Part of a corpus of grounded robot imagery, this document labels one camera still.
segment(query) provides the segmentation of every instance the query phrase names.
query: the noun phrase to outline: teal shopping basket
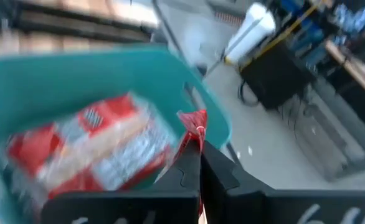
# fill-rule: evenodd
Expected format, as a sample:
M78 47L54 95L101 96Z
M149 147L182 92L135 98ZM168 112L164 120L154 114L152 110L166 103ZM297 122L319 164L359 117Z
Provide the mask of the teal shopping basket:
M178 111L195 111L185 86L206 105L206 139L220 148L230 136L220 106L183 61L161 47L97 53L36 55L0 60L0 141L8 135L73 113L94 101L133 91L154 103L177 136ZM0 192L0 218L19 223L9 194Z

